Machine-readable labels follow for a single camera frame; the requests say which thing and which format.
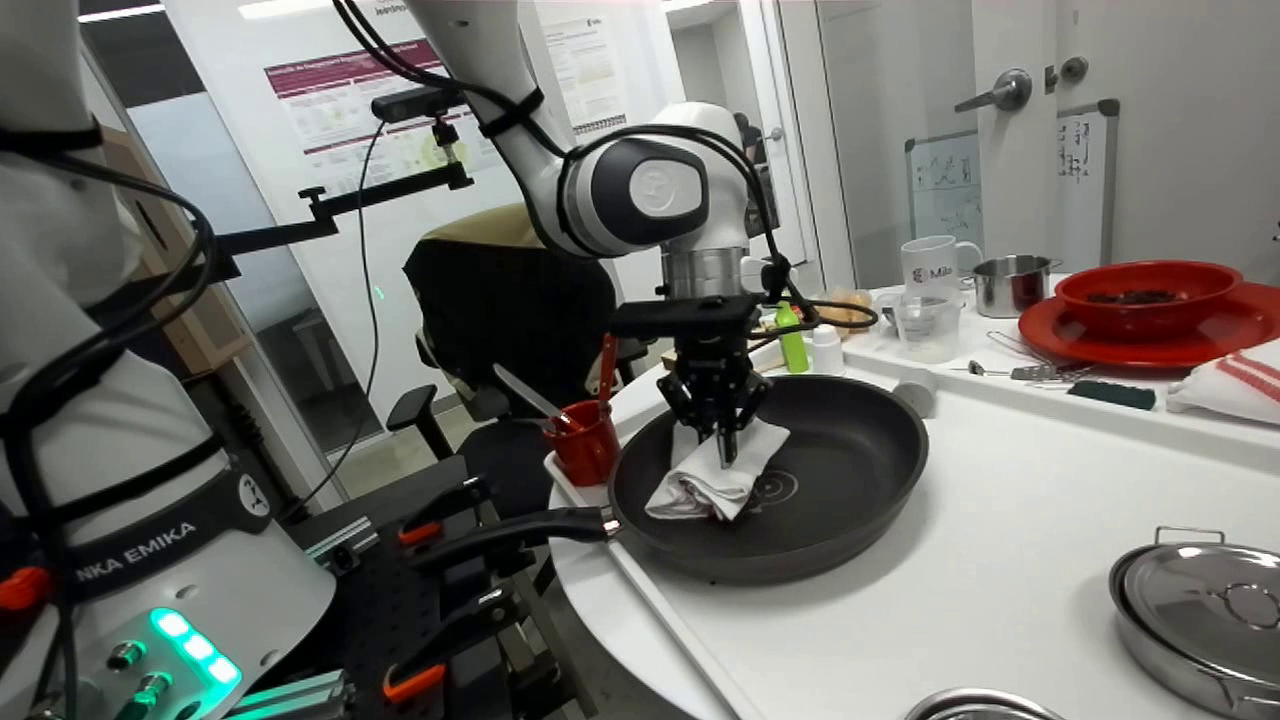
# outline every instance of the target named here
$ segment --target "black frying pan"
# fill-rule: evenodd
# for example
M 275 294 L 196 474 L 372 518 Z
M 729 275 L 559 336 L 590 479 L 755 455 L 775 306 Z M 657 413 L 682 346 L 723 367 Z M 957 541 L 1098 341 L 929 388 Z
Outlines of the black frying pan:
M 542 537 L 609 541 L 694 579 L 780 583 L 829 572 L 883 537 L 912 496 L 929 436 L 894 396 L 829 375 L 775 382 L 755 413 L 792 436 L 755 479 L 739 520 L 652 520 L 647 496 L 673 467 L 673 416 L 626 440 L 613 512 L 541 512 L 429 547 L 415 565 L 456 565 Z

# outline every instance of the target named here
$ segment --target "white cloth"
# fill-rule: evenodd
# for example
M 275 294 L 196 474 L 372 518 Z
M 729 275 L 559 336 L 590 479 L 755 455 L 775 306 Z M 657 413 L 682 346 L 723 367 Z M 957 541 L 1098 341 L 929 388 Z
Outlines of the white cloth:
M 1280 341 L 1200 365 L 1169 393 L 1169 407 L 1280 424 Z
M 673 474 L 657 483 L 645 512 L 652 520 L 736 520 L 755 490 L 763 465 L 787 444 L 787 427 L 750 419 L 736 436 L 736 462 L 719 462 L 719 440 L 694 444 L 689 424 L 673 436 Z

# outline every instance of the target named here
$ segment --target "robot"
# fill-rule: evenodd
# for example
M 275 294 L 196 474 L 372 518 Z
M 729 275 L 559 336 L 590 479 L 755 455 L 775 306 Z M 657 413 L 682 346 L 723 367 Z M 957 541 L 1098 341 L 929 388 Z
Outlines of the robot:
M 660 388 L 731 462 L 763 396 L 747 365 L 755 296 L 736 272 L 758 187 L 736 163 L 731 111 L 681 106 L 569 149 L 541 110 L 520 0 L 407 8 L 551 248 L 665 248 L 668 302 L 618 324 L 675 336 L 681 365 Z M 2 610 L 19 625 L 2 635 L 0 715 L 224 715 L 308 635 L 335 583 L 283 537 L 179 382 L 115 348 L 141 320 L 100 330 L 85 314 L 129 280 L 137 248 L 113 183 L 92 177 L 105 154 L 79 99 L 76 0 L 2 0 L 0 58 L 0 530 L 9 579 L 27 572 L 15 594 L 27 603 Z

